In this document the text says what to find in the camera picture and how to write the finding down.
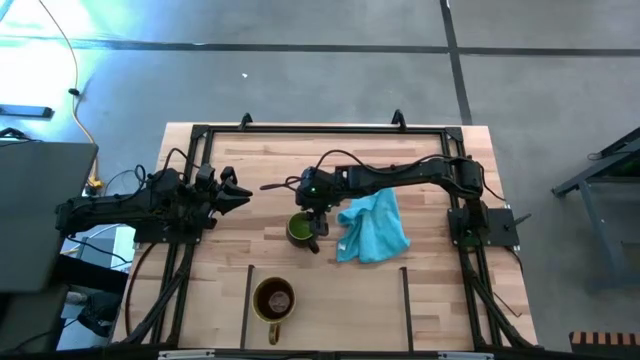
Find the mug handle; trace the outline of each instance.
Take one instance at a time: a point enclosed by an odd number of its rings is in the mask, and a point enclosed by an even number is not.
[[[316,242],[316,239],[314,237],[307,240],[307,245],[309,245],[309,250],[311,250],[312,253],[317,254],[320,252],[320,247],[318,246],[318,243]]]
[[[280,323],[269,325],[269,344],[275,345],[280,340]]]

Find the yellow mug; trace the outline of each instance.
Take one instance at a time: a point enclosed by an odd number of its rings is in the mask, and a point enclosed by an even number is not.
[[[293,287],[283,278],[271,277],[263,280],[253,292],[253,311],[269,324],[269,343],[275,345],[280,339],[280,324],[291,315],[296,305]]]

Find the mug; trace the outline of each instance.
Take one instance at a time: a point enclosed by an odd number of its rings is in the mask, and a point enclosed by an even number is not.
[[[309,219],[306,212],[299,212],[289,218],[287,221],[287,239],[289,242],[299,248],[309,248],[312,253],[320,252],[317,235],[311,232],[309,228]]]
[[[280,339],[280,324],[291,315],[296,305],[293,287],[283,278],[271,277],[263,280],[253,293],[253,311],[269,324],[269,343],[275,345]]]

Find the metal stand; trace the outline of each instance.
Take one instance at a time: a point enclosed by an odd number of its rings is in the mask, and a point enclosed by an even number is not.
[[[591,227],[608,256],[608,266],[613,276],[609,281],[595,281],[593,290],[640,285],[640,274],[634,272],[624,255],[623,242],[607,236],[607,224],[600,216],[591,194],[592,183],[640,183],[640,177],[620,175],[619,169],[640,157],[640,128],[625,135],[598,153],[600,160],[594,165],[553,188],[551,192],[563,198],[573,190],[579,190],[584,201]]]

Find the green cup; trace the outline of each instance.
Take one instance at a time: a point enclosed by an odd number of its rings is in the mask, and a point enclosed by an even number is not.
[[[287,239],[293,246],[309,248],[312,253],[317,254],[320,252],[320,248],[316,242],[316,237],[311,232],[306,212],[299,212],[287,221]]]

